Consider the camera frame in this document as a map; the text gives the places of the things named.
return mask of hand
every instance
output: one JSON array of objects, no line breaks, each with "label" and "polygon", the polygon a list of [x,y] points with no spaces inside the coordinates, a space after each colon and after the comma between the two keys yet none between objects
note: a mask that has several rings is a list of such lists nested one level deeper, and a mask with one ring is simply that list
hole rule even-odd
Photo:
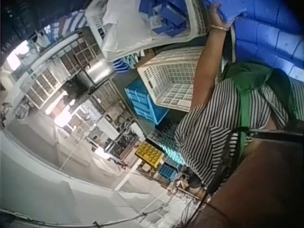
[{"label": "hand", "polygon": [[228,23],[222,21],[218,11],[220,6],[221,6],[220,3],[214,3],[210,7],[211,25],[228,30],[232,25],[233,21],[230,21]]}]

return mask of person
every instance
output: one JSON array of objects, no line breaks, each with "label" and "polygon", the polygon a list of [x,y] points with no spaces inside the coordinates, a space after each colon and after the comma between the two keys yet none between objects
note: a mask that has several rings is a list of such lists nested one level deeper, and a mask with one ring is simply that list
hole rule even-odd
[{"label": "person", "polygon": [[[259,63],[236,62],[226,66],[215,84],[225,36],[231,26],[221,20],[219,7],[220,4],[211,5],[210,32],[197,63],[190,112],[175,133],[181,155],[206,187],[219,166],[231,130],[244,125],[275,130],[282,129],[290,119],[304,120],[304,83],[280,70]],[[262,76],[263,83],[256,85],[261,82],[256,76]],[[254,89],[247,81],[255,85]],[[237,133],[230,141],[231,152],[238,150],[244,157],[255,151],[259,143]]]},{"label": "person", "polygon": [[[303,133],[304,124],[290,124],[285,130]],[[304,139],[302,145],[263,141],[197,213],[196,219],[174,227],[304,227],[303,155]]]}]

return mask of white plastic crate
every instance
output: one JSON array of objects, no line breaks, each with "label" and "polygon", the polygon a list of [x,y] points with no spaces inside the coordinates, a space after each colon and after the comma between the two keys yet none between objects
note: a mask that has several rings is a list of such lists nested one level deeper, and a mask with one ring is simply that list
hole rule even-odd
[{"label": "white plastic crate", "polygon": [[[150,42],[145,42],[141,45],[134,45],[124,51],[119,52],[108,52],[103,51],[105,58],[113,62],[124,56],[145,50],[148,48],[153,48],[161,45],[167,45],[172,43],[182,43],[192,40],[195,37],[204,36],[207,34],[209,25],[207,20],[206,9],[202,6],[201,0],[185,0],[189,15],[190,28],[188,32],[177,35],[174,38],[161,36],[159,38],[154,38]],[[107,31],[106,26],[103,25],[103,16],[106,12],[106,4],[108,0],[93,0],[85,11],[85,17],[89,24],[89,27],[102,50],[103,39],[101,37],[102,31]]]},{"label": "white plastic crate", "polygon": [[164,51],[137,68],[156,105],[188,112],[203,47]]}]

